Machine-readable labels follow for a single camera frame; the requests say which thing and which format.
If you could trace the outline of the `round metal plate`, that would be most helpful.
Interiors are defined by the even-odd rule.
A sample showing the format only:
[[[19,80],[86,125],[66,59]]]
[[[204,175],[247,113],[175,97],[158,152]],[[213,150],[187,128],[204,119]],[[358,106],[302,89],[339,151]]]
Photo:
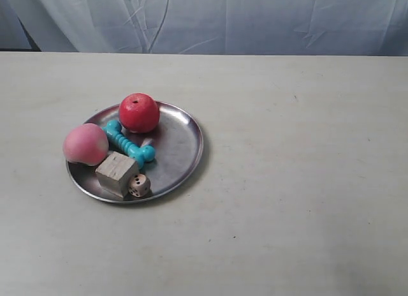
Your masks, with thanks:
[[[156,150],[154,161],[146,163],[143,171],[150,179],[149,194],[137,198],[127,195],[121,198],[105,191],[95,174],[96,167],[66,163],[66,169],[75,186],[86,195],[111,204],[138,204],[167,195],[179,187],[199,166],[204,138],[196,120],[175,105],[159,101],[160,119],[157,127],[149,133],[122,133],[138,146],[151,145]]]

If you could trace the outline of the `small wooden die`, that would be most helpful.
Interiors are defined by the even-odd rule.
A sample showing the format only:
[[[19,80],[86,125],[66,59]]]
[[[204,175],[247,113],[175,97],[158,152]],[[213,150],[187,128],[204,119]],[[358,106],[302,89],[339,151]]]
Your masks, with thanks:
[[[143,174],[135,175],[129,180],[128,191],[137,198],[147,195],[150,192],[150,179]]]

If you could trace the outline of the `red apple toy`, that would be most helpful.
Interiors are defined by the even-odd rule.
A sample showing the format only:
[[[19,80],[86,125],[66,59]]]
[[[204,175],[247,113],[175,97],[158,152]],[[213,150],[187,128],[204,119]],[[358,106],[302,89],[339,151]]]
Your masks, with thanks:
[[[160,112],[156,101],[144,93],[133,93],[119,106],[119,121],[132,133],[148,133],[159,123]]]

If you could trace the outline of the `wooden cube block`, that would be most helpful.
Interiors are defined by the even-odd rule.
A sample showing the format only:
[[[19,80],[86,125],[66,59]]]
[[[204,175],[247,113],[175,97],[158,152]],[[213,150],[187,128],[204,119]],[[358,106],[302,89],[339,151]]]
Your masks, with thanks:
[[[128,195],[129,181],[138,175],[138,163],[119,152],[111,152],[95,170],[100,186],[121,198]]]

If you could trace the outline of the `pink peach toy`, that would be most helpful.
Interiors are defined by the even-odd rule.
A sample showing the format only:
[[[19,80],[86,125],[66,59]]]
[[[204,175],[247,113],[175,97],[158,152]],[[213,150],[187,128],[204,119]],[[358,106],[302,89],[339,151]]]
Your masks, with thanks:
[[[108,147],[105,132],[93,123],[86,123],[68,133],[62,149],[68,162],[95,166],[106,158]]]

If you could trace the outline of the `white backdrop curtain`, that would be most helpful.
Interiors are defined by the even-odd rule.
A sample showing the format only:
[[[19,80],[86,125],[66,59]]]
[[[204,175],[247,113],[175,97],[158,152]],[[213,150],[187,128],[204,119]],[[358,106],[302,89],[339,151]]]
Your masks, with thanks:
[[[1,47],[405,56],[407,0],[1,0]]]

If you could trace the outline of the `teal bone toy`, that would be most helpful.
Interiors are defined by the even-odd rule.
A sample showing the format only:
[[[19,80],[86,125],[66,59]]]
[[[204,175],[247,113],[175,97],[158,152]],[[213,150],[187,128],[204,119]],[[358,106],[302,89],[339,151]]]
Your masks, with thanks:
[[[139,147],[122,133],[122,124],[118,120],[110,120],[102,127],[108,141],[121,150],[126,156],[137,162],[138,168],[151,162],[156,157],[156,150],[151,145]]]

